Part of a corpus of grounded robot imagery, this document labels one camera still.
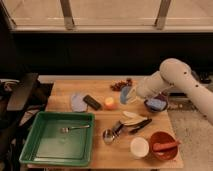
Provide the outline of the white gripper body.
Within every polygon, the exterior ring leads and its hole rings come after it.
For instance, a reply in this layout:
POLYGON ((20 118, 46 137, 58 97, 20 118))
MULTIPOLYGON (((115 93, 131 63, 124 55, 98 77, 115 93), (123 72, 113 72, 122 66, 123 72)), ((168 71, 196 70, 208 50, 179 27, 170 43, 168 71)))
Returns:
POLYGON ((156 79, 151 76, 142 78, 130 91, 130 97, 147 99, 156 95, 155 90, 156 79))

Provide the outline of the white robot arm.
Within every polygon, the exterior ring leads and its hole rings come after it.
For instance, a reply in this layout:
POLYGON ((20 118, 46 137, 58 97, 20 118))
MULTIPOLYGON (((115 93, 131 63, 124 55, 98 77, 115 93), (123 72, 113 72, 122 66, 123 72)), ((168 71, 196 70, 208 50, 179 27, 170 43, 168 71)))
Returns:
POLYGON ((130 90, 127 98, 130 100, 136 97, 150 98, 171 87, 176 87, 186 94, 194 106, 213 125, 213 92, 194 78, 188 64, 175 58, 164 60, 158 71, 143 77, 130 90))

